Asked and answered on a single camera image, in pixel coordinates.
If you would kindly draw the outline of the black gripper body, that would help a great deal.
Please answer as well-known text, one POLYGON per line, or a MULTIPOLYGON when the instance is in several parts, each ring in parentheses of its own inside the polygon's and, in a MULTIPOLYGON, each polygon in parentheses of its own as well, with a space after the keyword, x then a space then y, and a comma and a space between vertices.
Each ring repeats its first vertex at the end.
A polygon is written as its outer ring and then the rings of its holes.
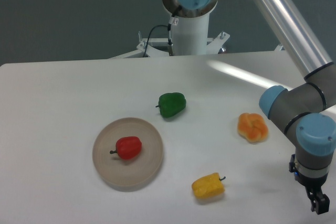
POLYGON ((295 154, 292 154, 289 171, 293 173, 295 180, 306 188, 307 195, 323 195, 322 186, 328 177, 328 166, 323 169, 308 169, 297 160, 295 154))

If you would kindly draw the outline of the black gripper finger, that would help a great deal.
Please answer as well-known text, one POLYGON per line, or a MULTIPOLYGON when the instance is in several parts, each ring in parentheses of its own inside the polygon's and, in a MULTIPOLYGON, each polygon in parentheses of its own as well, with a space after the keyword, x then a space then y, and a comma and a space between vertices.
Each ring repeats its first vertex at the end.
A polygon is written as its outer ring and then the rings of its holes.
POLYGON ((311 202, 311 211, 324 214, 329 211, 330 199, 322 192, 321 187, 306 187, 307 196, 311 202))

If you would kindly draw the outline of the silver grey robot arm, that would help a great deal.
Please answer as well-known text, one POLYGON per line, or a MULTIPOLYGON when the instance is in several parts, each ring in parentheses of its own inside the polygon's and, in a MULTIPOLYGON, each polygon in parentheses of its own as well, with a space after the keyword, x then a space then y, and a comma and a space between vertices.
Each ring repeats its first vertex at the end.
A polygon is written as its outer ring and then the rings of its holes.
MULTIPOLYGON (((219 52, 218 45, 207 41, 208 16, 217 1, 162 0, 171 14, 167 25, 171 56, 219 52)), ((305 187, 312 211, 326 213, 330 201, 321 187, 335 151, 335 121, 323 111, 335 105, 335 63, 292 0, 252 1, 305 80, 292 90, 282 86, 267 89, 259 106, 295 146, 289 170, 305 187)))

